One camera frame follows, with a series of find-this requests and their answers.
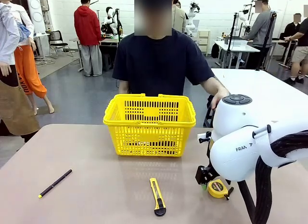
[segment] dark blue t-shirt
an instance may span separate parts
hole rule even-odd
[[[183,95],[185,77],[197,85],[214,74],[194,41],[174,29],[154,40],[131,34],[116,52],[113,78],[128,81],[131,93]]]

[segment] person's hand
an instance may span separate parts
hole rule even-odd
[[[212,109],[214,110],[216,108],[218,102],[222,98],[224,98],[224,97],[226,97],[228,95],[230,95],[230,93],[228,92],[227,89],[225,89],[225,88],[219,89],[218,92],[216,93],[216,95],[214,96],[214,98],[212,99],[212,103],[211,103]]]
[[[0,68],[3,76],[8,76],[12,73],[11,67],[9,64],[0,61]]]
[[[30,46],[32,47],[32,50],[35,52],[35,50],[37,49],[35,42],[30,37],[28,38],[28,40],[29,40]]]

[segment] orange pants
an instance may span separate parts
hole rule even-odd
[[[40,81],[32,48],[30,45],[20,46],[20,48],[22,50],[17,47],[14,51],[20,85],[25,94],[30,95],[34,92],[36,96],[44,98],[47,89]]]

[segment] tape measure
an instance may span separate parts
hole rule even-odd
[[[226,198],[229,200],[230,194],[234,190],[233,187],[228,190],[226,186],[223,184],[223,182],[220,179],[211,181],[207,185],[207,190],[210,195],[212,195],[215,198]]]
[[[154,213],[156,216],[163,216],[166,213],[166,205],[160,192],[156,178],[150,178],[151,188],[155,198],[155,209]]]

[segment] yellow basket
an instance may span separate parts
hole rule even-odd
[[[195,116],[186,96],[119,94],[110,101],[103,122],[118,155],[180,157]]]

